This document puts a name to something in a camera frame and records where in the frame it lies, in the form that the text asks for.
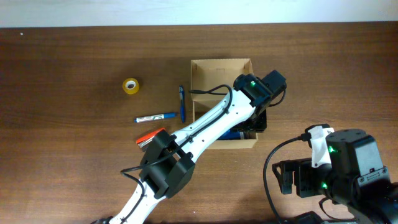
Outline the blue whiteboard marker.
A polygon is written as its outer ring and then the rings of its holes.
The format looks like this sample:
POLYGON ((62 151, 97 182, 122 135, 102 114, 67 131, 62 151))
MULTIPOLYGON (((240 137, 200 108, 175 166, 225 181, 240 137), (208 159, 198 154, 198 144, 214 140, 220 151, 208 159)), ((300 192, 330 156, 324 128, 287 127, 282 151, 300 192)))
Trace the blue whiteboard marker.
POLYGON ((159 119, 170 119, 176 117, 176 113, 163 113, 163 114, 154 114, 154 115, 148 115, 148 116, 141 116, 141 117, 136 117, 134 119, 135 123, 144 123, 148 121, 155 121, 159 119))

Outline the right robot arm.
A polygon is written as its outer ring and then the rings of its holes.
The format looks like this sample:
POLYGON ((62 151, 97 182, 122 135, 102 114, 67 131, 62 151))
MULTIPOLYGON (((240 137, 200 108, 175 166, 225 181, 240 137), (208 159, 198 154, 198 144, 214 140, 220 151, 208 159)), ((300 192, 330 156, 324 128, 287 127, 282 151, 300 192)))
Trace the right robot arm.
POLYGON ((312 156, 272 165, 282 194, 321 195, 346 206, 355 223, 397 223, 397 184, 391 182, 371 135, 318 124, 293 141, 307 142, 312 156))

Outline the blue whiteboard eraser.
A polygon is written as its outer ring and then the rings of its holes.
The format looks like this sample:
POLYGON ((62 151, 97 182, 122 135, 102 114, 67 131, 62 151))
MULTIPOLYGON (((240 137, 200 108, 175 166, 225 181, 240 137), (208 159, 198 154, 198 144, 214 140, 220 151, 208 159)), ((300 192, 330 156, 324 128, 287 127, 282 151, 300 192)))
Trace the blue whiteboard eraser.
POLYGON ((245 133, 236 130, 228 130, 224 134, 222 134, 218 140, 219 141, 229 141, 229 140, 242 140, 245 139, 245 133))

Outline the yellow tape roll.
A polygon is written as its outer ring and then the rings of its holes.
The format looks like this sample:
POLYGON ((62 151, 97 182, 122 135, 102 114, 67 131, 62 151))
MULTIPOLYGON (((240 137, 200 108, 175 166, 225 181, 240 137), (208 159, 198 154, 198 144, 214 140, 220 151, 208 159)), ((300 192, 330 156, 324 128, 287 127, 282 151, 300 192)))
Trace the yellow tape roll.
POLYGON ((122 88, 126 94, 133 95, 139 91, 140 86, 139 82, 135 78, 128 78, 124 80, 122 88))

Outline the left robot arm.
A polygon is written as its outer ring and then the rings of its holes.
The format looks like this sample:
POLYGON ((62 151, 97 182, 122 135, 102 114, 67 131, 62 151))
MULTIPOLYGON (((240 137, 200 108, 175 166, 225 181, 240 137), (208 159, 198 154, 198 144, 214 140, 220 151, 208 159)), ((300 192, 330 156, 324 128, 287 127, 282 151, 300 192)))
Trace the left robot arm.
POLYGON ((143 223, 159 202, 172 198, 190 181, 196 161, 229 130, 261 133, 267 128, 266 109, 285 93, 286 79, 273 70, 264 78, 238 76, 224 98, 187 127, 157 133, 139 166, 121 174, 137 183, 127 204, 116 215, 98 223, 143 223))

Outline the cardboard box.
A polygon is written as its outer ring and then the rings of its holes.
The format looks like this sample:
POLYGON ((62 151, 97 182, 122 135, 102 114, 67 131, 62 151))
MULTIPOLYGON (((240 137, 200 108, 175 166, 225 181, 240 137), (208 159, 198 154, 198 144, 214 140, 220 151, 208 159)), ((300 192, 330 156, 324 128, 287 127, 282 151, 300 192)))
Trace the cardboard box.
MULTIPOLYGON (((191 89, 209 90, 221 84, 233 86, 235 79, 241 74, 253 72, 249 58, 203 59, 191 61, 191 89)), ((222 99, 216 95, 192 95, 193 120, 202 117, 215 107, 222 99)), ((249 149, 257 143, 255 132, 245 132, 242 139, 217 140, 209 149, 249 149)))

